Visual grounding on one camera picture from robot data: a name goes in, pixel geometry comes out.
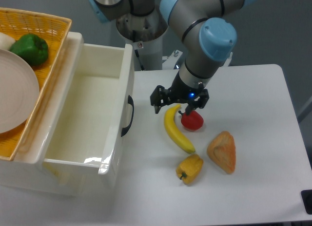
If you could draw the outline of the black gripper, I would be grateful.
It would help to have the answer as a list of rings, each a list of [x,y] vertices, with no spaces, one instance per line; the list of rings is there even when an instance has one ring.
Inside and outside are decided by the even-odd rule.
[[[162,107],[173,103],[187,103],[185,113],[189,115],[197,108],[203,109],[209,100],[208,90],[204,84],[196,81],[194,86],[187,85],[178,72],[169,89],[157,85],[150,95],[150,103],[154,107],[155,114],[158,114]]]

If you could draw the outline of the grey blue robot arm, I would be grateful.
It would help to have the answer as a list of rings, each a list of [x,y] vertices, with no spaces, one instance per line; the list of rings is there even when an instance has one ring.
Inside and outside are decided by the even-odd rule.
[[[171,29],[188,55],[170,88],[157,86],[150,96],[156,112],[174,103],[187,104],[186,113],[205,107],[207,83],[230,56],[237,42],[224,16],[256,0],[88,0],[102,23],[115,21],[117,31],[132,45],[141,70],[161,66],[157,42]]]

